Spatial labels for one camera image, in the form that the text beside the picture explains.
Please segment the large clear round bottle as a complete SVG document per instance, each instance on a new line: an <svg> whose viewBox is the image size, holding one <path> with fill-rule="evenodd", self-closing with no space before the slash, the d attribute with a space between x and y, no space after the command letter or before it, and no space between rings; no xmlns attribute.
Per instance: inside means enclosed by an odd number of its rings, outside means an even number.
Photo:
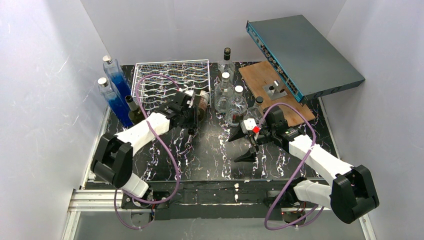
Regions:
<svg viewBox="0 0 424 240"><path fill-rule="evenodd" d="M231 127L237 127L244 119L248 103L243 95L244 87L237 85L234 94L226 104L225 122Z"/></svg>

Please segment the clear bottle copper neck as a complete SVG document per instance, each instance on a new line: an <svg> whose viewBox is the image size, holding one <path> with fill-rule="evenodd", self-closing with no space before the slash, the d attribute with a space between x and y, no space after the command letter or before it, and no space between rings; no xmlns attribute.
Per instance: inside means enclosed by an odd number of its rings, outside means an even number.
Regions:
<svg viewBox="0 0 424 240"><path fill-rule="evenodd" d="M256 97L254 104L247 109L246 114L244 116L244 120L254 119L256 123L259 123L259 121L263 117L263 112L262 112L263 101L264 101L264 98L262 96Z"/></svg>

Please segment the clear bottle white cap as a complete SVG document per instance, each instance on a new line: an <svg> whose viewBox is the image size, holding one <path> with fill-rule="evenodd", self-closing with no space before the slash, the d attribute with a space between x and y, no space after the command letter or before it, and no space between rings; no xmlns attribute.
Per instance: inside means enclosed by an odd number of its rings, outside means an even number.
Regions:
<svg viewBox="0 0 424 240"><path fill-rule="evenodd" d="M229 72L221 74L221 81L214 89L214 108L219 114L227 110L227 101L234 95L234 85Z"/></svg>

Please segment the dark wine bottle silver cap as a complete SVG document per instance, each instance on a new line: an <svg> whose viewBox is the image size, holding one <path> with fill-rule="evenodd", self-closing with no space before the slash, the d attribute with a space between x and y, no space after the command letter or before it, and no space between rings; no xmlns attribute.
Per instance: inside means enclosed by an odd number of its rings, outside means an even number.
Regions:
<svg viewBox="0 0 424 240"><path fill-rule="evenodd" d="M140 106L131 95L127 95L124 99L129 107L128 117L134 126L146 119Z"/></svg>

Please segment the square bottle dark label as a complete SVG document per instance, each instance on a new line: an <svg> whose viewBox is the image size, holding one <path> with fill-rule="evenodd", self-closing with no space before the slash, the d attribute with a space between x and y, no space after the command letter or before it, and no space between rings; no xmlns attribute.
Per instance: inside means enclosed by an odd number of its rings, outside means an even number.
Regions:
<svg viewBox="0 0 424 240"><path fill-rule="evenodd" d="M217 69L219 71L219 76L222 76L222 73L229 73L229 80L233 82L234 74L236 71L235 63L231 60L231 49L226 47L223 51L223 59L218 62Z"/></svg>

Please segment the clear blue-tinted bottle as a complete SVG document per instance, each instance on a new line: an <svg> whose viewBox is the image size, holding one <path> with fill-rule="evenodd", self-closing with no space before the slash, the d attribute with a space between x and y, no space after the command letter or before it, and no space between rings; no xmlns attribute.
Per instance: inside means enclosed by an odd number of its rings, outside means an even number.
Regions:
<svg viewBox="0 0 424 240"><path fill-rule="evenodd" d="M130 108L128 107L125 100L123 100L122 96L113 83L110 82L106 77L100 77L97 80L97 86L99 93L107 101L109 107L121 122L121 124L125 128L132 127L134 124L129 117Z"/></svg>

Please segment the blue square bottle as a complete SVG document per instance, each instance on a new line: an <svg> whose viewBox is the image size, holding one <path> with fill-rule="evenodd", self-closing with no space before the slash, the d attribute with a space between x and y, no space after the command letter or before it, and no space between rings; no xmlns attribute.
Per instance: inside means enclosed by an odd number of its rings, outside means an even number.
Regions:
<svg viewBox="0 0 424 240"><path fill-rule="evenodd" d="M128 80L125 77L125 74L119 65L119 62L116 58L112 58L109 55L105 55L102 58L103 61L103 70L109 80L115 85L118 90L121 99L124 103L126 102L126 96L131 95L131 89L128 84Z"/></svg>

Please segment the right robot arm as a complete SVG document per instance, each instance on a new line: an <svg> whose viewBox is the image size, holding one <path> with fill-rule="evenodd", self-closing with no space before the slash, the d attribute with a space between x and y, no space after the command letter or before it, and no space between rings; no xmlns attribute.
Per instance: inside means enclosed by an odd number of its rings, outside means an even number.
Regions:
<svg viewBox="0 0 424 240"><path fill-rule="evenodd" d="M316 144L305 132L289 127L283 111L267 107L260 122L243 120L231 131L229 141L248 137L251 147L234 162L255 161L260 145L274 143L318 172L326 184L305 177L291 177L283 191L265 199L272 210L294 203L312 203L331 209L344 223L350 224L380 205L372 174L363 165L346 163Z"/></svg>

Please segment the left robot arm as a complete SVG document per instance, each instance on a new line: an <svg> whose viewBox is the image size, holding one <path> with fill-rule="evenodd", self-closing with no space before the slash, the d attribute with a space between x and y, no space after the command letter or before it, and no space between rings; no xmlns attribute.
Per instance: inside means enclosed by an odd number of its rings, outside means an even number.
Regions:
<svg viewBox="0 0 424 240"><path fill-rule="evenodd" d="M98 142L90 170L117 189L142 198L149 185L133 172L133 158L146 144L174 128L194 130L198 126L198 105L193 90L178 90L133 127L104 133Z"/></svg>

